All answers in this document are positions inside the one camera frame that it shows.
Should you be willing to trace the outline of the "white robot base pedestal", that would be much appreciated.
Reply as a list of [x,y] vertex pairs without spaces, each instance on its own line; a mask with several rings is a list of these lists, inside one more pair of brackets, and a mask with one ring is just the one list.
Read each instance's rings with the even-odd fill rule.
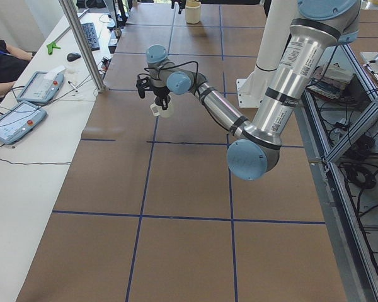
[[257,108],[277,71],[290,36],[290,24],[298,12],[295,0],[272,0],[266,17],[255,69],[245,79],[237,79],[241,108]]

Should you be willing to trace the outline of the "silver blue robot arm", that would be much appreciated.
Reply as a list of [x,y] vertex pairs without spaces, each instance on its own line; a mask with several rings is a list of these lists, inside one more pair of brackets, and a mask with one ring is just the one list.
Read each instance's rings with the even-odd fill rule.
[[209,115],[236,141],[227,163],[238,178],[251,181],[279,161],[283,132],[294,108],[328,47],[347,44],[358,35],[360,1],[272,1],[258,60],[241,90],[260,97],[252,120],[242,115],[198,71],[170,61],[162,45],[147,49],[148,85],[156,95],[152,112],[169,108],[169,94],[193,94]]

